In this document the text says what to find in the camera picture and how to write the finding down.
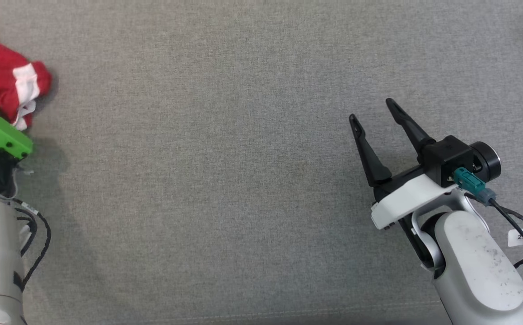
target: gray couch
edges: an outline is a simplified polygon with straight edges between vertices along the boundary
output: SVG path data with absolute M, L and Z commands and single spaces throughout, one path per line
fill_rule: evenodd
M 348 115 L 415 164 L 386 97 L 491 144 L 523 213 L 523 2 L 0 1 L 0 42 L 55 76 L 19 180 L 53 231 L 32 325 L 448 323 L 369 219 Z

